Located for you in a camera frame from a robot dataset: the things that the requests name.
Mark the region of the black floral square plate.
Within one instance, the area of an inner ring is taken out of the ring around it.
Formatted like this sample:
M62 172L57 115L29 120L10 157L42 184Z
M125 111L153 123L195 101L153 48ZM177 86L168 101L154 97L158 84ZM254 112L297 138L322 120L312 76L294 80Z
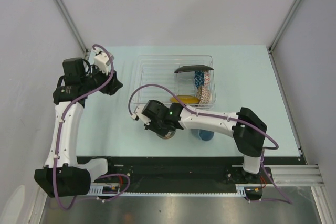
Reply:
M188 65L182 66L174 70L174 73L183 73L183 72L196 72L196 71L212 71L214 70L210 66L206 65Z

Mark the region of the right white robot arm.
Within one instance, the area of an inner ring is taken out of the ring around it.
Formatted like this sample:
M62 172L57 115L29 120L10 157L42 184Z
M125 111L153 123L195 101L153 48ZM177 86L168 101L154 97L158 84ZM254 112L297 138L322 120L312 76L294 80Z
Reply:
M209 112L179 103L166 107L157 100L134 110L134 119L161 138L172 137L176 130L205 130L234 139L243 154L243 179L254 183L261 177L261 157L267 127L250 109L238 112Z

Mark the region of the brown white patterned bowl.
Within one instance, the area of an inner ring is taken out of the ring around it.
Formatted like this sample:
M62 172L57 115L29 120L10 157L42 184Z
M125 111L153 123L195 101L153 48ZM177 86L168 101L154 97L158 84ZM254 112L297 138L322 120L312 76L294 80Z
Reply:
M209 104L212 98L209 87L205 85L199 86L197 89L196 97L199 99L199 104Z

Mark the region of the red black mug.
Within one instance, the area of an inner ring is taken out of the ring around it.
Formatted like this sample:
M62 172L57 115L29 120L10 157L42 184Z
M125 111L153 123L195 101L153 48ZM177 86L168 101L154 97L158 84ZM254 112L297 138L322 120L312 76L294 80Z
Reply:
M157 134L157 136L161 139L168 140L168 139L171 139L175 135L175 133L176 131L168 131L167 134L164 134L164 135Z

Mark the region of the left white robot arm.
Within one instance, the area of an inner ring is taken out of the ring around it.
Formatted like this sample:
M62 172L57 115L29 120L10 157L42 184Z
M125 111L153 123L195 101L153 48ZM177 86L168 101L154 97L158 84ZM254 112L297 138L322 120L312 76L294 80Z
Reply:
M94 57L93 64L82 58L70 58L62 63L64 74L53 92L53 140L43 168L34 174L35 182L51 198L85 195L99 177L105 182L115 178L116 169L107 159L94 158L80 165L76 155L79 123L87 96L97 91L114 95L123 86L110 67L112 61L107 54L100 54Z

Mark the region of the light blue cup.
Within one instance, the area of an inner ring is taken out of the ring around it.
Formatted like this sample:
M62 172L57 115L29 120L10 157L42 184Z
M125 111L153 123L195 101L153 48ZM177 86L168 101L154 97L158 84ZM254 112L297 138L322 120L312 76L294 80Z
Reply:
M202 129L191 129L191 133L194 137L202 141L210 141L214 137L213 131L207 131Z

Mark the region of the clear plastic dish rack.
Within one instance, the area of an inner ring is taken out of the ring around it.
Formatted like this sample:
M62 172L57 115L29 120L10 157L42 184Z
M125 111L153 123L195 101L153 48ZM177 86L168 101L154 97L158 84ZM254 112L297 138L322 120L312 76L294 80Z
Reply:
M174 73L174 70L188 65L206 65L214 68L210 55L140 55L133 68L132 90L147 84L163 86L175 95L196 97L195 72ZM208 85L212 98L209 104L189 104L201 109L211 109L216 102L214 70L209 71L211 82Z

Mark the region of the yellow round patterned plate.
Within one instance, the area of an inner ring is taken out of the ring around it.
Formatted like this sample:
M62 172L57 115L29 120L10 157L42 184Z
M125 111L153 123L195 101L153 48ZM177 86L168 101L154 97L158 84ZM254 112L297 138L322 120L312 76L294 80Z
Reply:
M184 104L199 104L200 99L192 95L176 95L175 97L170 98L171 103L178 103L180 100Z

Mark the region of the blue white patterned bowl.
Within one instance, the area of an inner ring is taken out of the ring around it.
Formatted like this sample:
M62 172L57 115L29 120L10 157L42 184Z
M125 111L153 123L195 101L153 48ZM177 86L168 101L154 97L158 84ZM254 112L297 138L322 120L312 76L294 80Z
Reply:
M211 82L211 74L208 71L195 71L194 82L197 88L207 86Z

